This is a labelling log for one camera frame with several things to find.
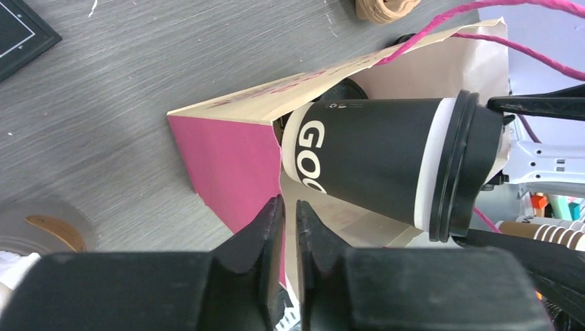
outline bag handle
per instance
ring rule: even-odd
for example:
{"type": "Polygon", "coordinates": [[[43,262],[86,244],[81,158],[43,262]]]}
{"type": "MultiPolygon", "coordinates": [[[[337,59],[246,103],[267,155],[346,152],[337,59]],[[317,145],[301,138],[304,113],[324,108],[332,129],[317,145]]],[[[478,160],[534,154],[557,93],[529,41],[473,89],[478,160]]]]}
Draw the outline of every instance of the bag handle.
{"type": "MultiPolygon", "coordinates": [[[[412,38],[410,38],[406,43],[404,43],[396,52],[392,53],[390,56],[380,60],[376,63],[376,66],[381,66],[391,61],[394,61],[397,57],[403,55],[407,50],[412,48],[417,42],[423,39],[427,34],[431,33],[436,27],[440,26],[447,20],[461,14],[464,12],[469,12],[471,10],[477,10],[480,8],[492,7],[492,6],[517,6],[517,5],[524,5],[524,4],[532,4],[532,5],[539,5],[545,8],[554,9],[554,10],[561,10],[567,12],[569,14],[575,15],[577,17],[581,17],[585,19],[585,7],[572,3],[568,0],[479,0],[476,2],[468,3],[462,6],[457,6],[453,9],[447,10],[443,14],[439,14],[435,16],[430,23],[425,26],[420,32],[415,34],[412,38]]],[[[568,66],[564,66],[559,62],[543,55],[541,53],[536,52],[526,46],[520,45],[513,41],[509,41],[504,38],[495,37],[495,36],[486,36],[483,34],[468,34],[468,33],[455,33],[454,37],[459,38],[467,38],[467,39],[481,39],[487,41],[494,41],[496,43],[500,43],[502,45],[508,46],[514,50],[527,54],[530,57],[541,61],[542,63],[550,66],[552,69],[555,69],[562,74],[580,80],[585,81],[585,72],[575,70],[569,68],[568,66]]]]}

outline crumpled white paper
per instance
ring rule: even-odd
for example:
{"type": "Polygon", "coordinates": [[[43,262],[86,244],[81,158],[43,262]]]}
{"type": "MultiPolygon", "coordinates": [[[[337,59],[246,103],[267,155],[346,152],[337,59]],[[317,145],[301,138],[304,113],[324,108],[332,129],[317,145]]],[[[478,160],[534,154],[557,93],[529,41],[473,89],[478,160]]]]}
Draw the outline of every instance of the crumpled white paper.
{"type": "Polygon", "coordinates": [[[27,257],[0,250],[0,315],[10,294],[17,288],[28,270],[41,258],[37,253],[27,257]]]}

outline orange object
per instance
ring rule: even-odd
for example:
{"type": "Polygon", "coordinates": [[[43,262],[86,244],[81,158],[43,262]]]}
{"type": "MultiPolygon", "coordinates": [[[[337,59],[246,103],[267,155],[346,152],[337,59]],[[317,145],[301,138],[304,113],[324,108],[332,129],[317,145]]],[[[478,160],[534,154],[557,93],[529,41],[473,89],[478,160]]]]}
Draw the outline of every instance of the orange object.
{"type": "Polygon", "coordinates": [[[546,198],[542,197],[540,195],[531,196],[531,203],[532,203],[532,208],[534,208],[534,209],[544,209],[544,207],[546,207],[546,205],[548,205],[548,202],[546,202],[546,198]]]}

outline wood grain surface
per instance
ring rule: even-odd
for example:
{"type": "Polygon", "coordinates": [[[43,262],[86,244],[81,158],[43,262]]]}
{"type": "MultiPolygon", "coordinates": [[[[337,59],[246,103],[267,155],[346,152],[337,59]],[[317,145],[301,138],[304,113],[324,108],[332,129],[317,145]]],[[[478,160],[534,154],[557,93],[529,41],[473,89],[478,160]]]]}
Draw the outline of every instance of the wood grain surface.
{"type": "Polygon", "coordinates": [[[378,50],[468,0],[387,26],[353,0],[97,0],[91,17],[94,0],[26,2],[63,41],[0,83],[0,205],[65,201],[100,250],[208,250],[230,233],[193,193],[167,111],[378,50]]]}

